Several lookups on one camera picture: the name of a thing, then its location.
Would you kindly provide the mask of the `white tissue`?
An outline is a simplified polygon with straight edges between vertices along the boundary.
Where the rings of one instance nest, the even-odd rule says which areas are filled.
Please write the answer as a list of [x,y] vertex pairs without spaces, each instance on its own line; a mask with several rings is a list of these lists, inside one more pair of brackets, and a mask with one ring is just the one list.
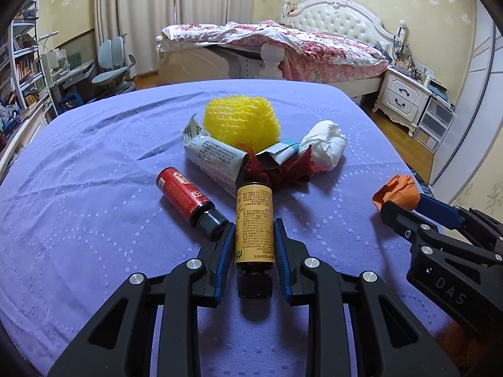
[[341,128],[331,120],[318,122],[298,147],[298,155],[310,151],[310,161],[321,171],[332,171],[344,155],[347,140]]

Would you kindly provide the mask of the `red label dark bottle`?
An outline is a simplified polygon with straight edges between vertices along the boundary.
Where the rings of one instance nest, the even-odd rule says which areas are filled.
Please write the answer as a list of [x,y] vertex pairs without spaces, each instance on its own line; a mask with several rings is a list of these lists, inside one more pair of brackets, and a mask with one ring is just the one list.
[[164,168],[157,176],[156,185],[191,227],[212,242],[220,239],[229,221],[177,168]]

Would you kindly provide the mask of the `light green desk chair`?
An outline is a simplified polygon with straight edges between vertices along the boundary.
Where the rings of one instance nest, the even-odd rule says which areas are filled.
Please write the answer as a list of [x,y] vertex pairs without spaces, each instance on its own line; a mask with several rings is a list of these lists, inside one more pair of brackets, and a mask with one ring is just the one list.
[[136,60],[134,55],[129,55],[129,63],[126,62],[125,37],[126,35],[122,34],[108,39],[98,49],[97,61],[102,72],[96,75],[91,83],[104,90],[96,97],[97,101],[135,90],[135,83],[128,80],[128,77]]

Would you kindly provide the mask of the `orange paper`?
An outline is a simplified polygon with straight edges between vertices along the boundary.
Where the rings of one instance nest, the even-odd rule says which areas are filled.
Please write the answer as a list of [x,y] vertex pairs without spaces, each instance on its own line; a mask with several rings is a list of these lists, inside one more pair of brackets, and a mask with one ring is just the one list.
[[419,205],[420,193],[411,175],[396,174],[373,195],[372,201],[378,211],[389,201],[412,210]]

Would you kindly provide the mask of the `dark red mesh net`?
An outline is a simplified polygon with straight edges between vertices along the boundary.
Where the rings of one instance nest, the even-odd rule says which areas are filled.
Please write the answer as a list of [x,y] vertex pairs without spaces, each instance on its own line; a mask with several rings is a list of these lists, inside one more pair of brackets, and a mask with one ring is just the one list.
[[311,157],[311,147],[301,156],[291,156],[283,164],[274,168],[266,168],[259,161],[257,154],[245,147],[246,164],[238,187],[250,184],[268,186],[273,192],[307,185],[310,179],[323,171]]

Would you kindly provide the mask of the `white bookshelf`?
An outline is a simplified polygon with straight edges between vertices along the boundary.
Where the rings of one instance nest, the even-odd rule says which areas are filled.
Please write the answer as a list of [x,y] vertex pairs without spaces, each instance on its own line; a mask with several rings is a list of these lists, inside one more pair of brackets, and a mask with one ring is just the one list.
[[42,107],[43,120],[56,110],[43,70],[37,32],[38,0],[25,0],[1,38],[1,132],[11,133]]

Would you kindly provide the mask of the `beige curtains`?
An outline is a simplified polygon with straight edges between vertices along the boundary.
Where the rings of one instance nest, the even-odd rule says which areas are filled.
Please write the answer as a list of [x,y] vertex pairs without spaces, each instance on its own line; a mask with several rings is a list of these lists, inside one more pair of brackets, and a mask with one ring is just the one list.
[[96,45],[125,36],[136,59],[132,75],[158,70],[155,38],[168,25],[250,23],[253,0],[95,0]]

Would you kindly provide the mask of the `white bed with headboard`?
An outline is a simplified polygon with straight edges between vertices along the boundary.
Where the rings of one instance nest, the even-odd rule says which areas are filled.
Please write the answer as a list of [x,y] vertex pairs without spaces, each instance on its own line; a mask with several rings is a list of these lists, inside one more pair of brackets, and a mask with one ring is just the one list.
[[359,98],[379,91],[404,44],[353,0],[285,0],[281,18],[259,23],[168,25],[156,37],[166,84],[216,79],[274,79],[329,84]]

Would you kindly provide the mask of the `pink floral quilt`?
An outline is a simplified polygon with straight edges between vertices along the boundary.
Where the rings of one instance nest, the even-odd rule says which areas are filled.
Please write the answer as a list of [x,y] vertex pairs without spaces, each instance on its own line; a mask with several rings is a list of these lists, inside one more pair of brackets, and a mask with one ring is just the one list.
[[279,69],[287,80],[310,83],[343,83],[377,78],[389,66],[378,49],[347,37],[304,31],[273,20],[258,24],[229,22],[225,25],[169,25],[161,32],[158,49],[218,46],[229,49],[261,49],[264,45],[285,50]]

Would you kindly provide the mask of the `translucent plastic drawer unit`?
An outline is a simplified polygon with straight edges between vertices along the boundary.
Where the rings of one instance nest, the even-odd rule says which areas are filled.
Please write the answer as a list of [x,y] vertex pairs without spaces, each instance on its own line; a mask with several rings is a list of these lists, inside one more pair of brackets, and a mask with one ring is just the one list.
[[428,99],[413,138],[434,154],[454,121],[454,106],[436,95]]

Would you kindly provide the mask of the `study desk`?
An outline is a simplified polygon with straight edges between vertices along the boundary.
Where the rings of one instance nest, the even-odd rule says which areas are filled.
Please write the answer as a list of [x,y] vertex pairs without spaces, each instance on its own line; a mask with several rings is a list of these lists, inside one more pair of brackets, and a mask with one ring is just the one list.
[[83,64],[70,68],[66,57],[58,58],[55,51],[49,51],[40,56],[43,76],[49,95],[55,109],[55,115],[59,116],[58,104],[62,101],[65,90],[77,93],[75,85],[89,78],[96,66],[95,60],[85,61]]

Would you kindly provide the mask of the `white nightstand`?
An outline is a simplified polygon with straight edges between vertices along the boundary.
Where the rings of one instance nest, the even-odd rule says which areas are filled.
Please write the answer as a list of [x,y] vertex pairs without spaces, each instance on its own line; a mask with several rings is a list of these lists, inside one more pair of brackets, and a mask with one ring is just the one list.
[[382,111],[390,121],[408,129],[413,137],[431,90],[393,67],[388,67],[372,112]]

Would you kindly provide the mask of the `yellow label brown bottle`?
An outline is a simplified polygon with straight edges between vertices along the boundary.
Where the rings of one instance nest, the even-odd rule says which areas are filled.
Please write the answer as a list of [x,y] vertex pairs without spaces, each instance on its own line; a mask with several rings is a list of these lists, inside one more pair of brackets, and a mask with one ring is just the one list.
[[238,189],[236,206],[235,265],[241,299],[272,296],[274,262],[272,190],[262,183],[246,183]]

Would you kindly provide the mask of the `yellow foam fruit net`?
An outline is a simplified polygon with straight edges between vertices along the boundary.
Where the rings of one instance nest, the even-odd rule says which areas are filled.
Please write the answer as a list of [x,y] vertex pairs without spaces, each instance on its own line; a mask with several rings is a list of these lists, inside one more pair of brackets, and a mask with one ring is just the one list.
[[263,97],[225,96],[206,105],[203,127],[216,140],[258,153],[280,141],[280,122]]

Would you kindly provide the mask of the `teal white paper box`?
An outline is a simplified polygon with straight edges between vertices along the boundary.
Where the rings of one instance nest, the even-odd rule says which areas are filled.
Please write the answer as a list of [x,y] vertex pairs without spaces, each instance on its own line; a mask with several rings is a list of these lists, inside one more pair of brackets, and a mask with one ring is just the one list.
[[283,165],[289,158],[296,156],[298,153],[299,143],[293,140],[279,142],[260,151],[257,154],[257,159],[262,166],[268,169],[278,168]]

